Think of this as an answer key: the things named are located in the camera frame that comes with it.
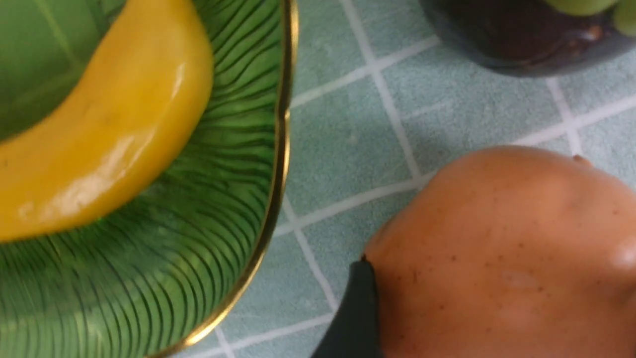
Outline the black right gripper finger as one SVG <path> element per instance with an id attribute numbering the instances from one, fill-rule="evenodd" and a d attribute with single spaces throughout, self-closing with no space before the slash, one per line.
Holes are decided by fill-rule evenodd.
<path id="1" fill-rule="evenodd" d="M 379 295 L 370 262 L 352 263 L 341 304 L 312 354 L 314 358 L 383 358 Z"/>

